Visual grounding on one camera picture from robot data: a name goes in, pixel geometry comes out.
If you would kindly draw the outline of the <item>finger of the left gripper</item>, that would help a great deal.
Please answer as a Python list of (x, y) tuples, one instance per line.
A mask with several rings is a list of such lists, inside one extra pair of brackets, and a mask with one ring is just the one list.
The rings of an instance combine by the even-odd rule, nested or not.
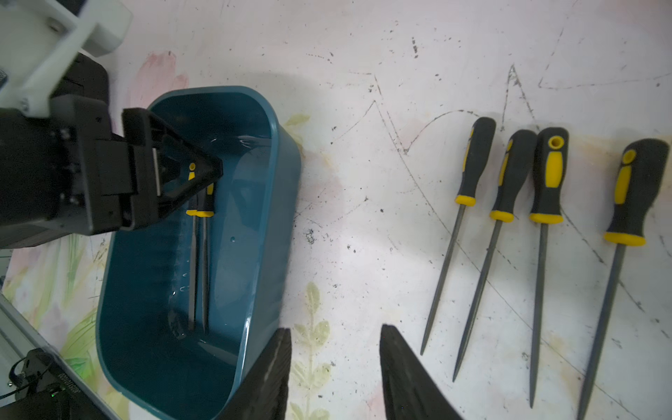
[(219, 157), (187, 142), (150, 110), (126, 108), (122, 121), (132, 186), (122, 196), (122, 225), (160, 222), (222, 177)]

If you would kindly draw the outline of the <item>file tool black yellow handle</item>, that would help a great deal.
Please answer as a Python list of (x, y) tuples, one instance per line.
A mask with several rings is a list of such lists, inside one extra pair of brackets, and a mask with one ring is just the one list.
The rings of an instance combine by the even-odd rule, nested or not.
[(429, 343), (432, 327), (439, 309), (440, 299), (445, 287), (447, 274), (453, 258), (453, 253), (457, 244), (461, 224), (467, 208), (473, 207), (476, 203), (476, 191), (482, 173), (484, 172), (492, 143), (495, 136), (496, 122), (491, 117), (479, 117), (472, 126), (471, 134), (465, 150), (465, 157), (462, 163), (462, 178), (460, 189), (456, 196), (458, 213), (456, 216), (453, 232), (449, 241), (448, 249), (444, 255), (444, 262), (440, 271), (439, 281), (430, 307), (430, 313), (423, 333), (423, 340), (420, 348), (420, 355), (425, 353)]

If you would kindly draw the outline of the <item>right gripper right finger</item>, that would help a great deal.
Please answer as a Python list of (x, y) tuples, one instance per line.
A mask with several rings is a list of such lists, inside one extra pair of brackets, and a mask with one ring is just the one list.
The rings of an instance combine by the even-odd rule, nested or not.
[(380, 362), (386, 418), (460, 420), (460, 414), (393, 325), (381, 326)]

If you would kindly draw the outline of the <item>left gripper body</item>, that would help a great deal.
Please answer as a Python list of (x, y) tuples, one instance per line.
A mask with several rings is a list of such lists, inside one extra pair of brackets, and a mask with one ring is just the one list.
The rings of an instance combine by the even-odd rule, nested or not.
[(108, 79), (78, 54), (49, 99), (50, 117), (1, 110), (2, 246), (131, 226), (131, 148), (112, 131)]

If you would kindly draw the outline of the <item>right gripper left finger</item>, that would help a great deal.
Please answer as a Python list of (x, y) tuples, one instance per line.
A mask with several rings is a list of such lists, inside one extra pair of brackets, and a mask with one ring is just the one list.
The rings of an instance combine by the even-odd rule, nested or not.
[(278, 328), (215, 419), (285, 419), (291, 367), (291, 332)]

